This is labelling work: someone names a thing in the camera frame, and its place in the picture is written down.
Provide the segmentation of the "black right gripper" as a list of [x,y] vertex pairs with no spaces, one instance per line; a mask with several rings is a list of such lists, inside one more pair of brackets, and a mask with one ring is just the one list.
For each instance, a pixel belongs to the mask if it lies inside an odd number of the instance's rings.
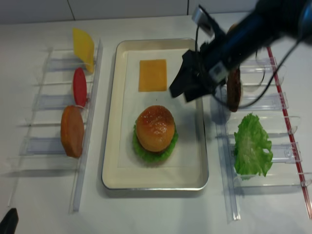
[[186,102],[215,94],[218,86],[225,85],[228,68],[224,43],[203,44],[189,49],[182,56],[181,68],[169,87],[172,98],[184,93]]

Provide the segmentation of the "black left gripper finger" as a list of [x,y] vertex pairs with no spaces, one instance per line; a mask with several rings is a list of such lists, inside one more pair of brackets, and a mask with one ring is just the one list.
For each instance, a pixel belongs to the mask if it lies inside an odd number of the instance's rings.
[[0,222],[0,234],[14,234],[19,222],[16,208],[11,208]]

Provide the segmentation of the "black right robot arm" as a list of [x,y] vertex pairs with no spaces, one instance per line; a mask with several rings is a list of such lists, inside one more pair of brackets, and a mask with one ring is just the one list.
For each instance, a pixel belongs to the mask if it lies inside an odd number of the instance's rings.
[[192,20],[214,39],[182,56],[181,68],[169,90],[173,98],[183,94],[187,101],[213,94],[217,86],[225,84],[230,71],[283,36],[312,42],[310,0],[260,0],[228,33],[201,5]]

